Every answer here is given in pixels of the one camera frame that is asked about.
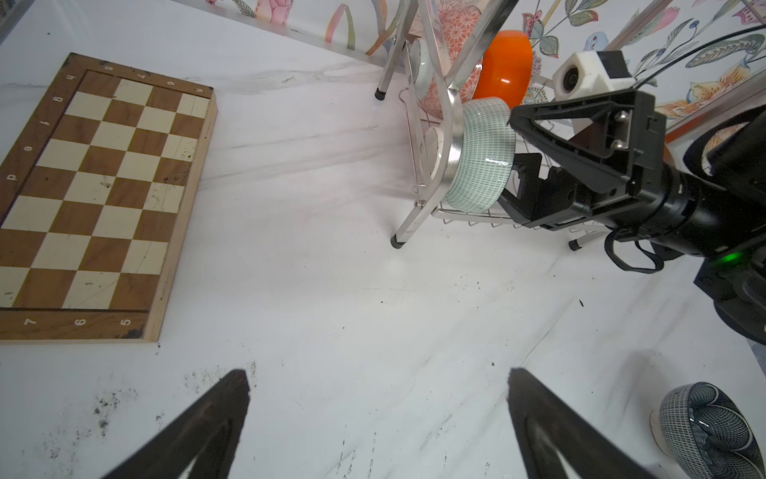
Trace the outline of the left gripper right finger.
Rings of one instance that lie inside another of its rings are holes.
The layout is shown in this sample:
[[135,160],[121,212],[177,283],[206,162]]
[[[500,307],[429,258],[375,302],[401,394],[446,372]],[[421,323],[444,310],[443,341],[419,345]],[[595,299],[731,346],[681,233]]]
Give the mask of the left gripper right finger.
[[508,407],[530,478],[566,478],[568,462],[582,478],[650,478],[524,368],[508,377]]

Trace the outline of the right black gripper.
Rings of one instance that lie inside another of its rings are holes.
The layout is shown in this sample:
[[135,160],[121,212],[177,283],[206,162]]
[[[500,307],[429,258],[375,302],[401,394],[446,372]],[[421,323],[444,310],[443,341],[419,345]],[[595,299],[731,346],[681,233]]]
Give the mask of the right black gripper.
[[[567,139],[546,120],[588,120]],[[666,117],[654,95],[636,89],[520,106],[510,127],[561,167],[540,177],[541,154],[517,154],[518,193],[499,204],[526,228],[556,231],[589,221],[608,228],[604,251],[616,243],[652,243],[647,257],[712,256],[712,183],[663,166]]]

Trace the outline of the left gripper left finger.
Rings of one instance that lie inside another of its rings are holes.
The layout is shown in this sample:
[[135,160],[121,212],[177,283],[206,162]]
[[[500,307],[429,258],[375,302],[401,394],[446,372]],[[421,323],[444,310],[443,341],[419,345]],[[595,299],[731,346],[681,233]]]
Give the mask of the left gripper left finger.
[[227,478],[245,425],[249,381],[243,369],[208,392],[126,459],[109,478]]

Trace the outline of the pale green ceramic bowl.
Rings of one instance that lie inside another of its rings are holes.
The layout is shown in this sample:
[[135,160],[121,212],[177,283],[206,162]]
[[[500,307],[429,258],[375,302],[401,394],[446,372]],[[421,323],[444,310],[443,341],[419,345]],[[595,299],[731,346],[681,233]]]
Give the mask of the pale green ceramic bowl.
[[516,132],[509,126],[511,109],[500,98],[472,100],[464,107],[462,156],[445,201],[469,215],[489,211],[510,180],[516,155]]

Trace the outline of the orange plastic bowl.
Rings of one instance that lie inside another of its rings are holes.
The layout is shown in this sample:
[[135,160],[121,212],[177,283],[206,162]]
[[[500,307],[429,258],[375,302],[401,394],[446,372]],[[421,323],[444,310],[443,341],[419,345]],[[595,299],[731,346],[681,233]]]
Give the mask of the orange plastic bowl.
[[524,32],[499,32],[484,55],[473,98],[500,98],[511,109],[520,106],[531,82],[533,64],[532,44]]

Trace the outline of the dark floral ceramic bowl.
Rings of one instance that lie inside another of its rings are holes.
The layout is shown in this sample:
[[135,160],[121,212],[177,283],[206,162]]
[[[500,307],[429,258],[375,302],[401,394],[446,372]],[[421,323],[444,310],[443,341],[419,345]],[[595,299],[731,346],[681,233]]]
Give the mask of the dark floral ceramic bowl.
[[753,429],[719,387],[696,382],[672,389],[650,415],[658,448],[690,478],[765,477]]

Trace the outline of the chrome two-tier dish rack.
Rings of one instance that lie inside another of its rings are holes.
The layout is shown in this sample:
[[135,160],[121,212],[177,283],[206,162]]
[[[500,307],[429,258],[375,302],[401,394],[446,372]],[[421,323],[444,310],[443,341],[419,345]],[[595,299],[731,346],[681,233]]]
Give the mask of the chrome two-tier dish rack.
[[[471,225],[487,223],[494,226],[522,227],[505,212],[495,216],[488,211],[479,215],[469,215],[442,207],[444,198],[452,188],[457,175],[464,144],[465,115],[460,91],[516,5],[515,1],[489,2],[461,53],[455,61],[452,61],[440,23],[439,3],[437,1],[402,1],[400,3],[397,11],[400,20],[395,28],[392,47],[375,92],[375,98],[383,101],[395,68],[400,65],[405,67],[412,100],[412,105],[408,108],[411,116],[408,125],[418,184],[416,186],[417,200],[413,210],[391,237],[390,243],[395,249],[401,249],[430,216],[441,218],[446,222],[462,221]],[[415,20],[419,20],[422,24],[420,38],[427,42],[427,51],[436,70],[434,81],[442,107],[443,118],[441,121],[436,121],[445,137],[437,143],[437,154],[433,160],[430,160],[426,154],[425,127],[423,126],[425,118],[421,115],[418,105],[412,64],[409,60],[412,44],[416,41],[416,38],[410,35]]]

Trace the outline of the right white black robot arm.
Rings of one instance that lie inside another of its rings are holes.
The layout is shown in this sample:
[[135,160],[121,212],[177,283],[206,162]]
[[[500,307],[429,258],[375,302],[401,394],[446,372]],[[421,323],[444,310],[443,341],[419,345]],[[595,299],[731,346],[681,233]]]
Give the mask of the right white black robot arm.
[[666,119],[644,91],[517,107],[509,126],[534,152],[516,157],[519,191],[504,193],[501,207],[527,228],[604,225],[608,257],[633,243],[650,274],[700,257],[694,282],[718,316],[764,343],[765,110],[729,125],[733,136],[710,147],[701,135],[677,168],[664,161]]

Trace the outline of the wooden chessboard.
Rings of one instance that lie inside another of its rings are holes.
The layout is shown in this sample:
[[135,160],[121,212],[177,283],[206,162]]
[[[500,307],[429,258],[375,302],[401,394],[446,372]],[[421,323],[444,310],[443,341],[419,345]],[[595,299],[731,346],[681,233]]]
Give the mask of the wooden chessboard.
[[158,340],[212,87],[67,57],[1,165],[1,338]]

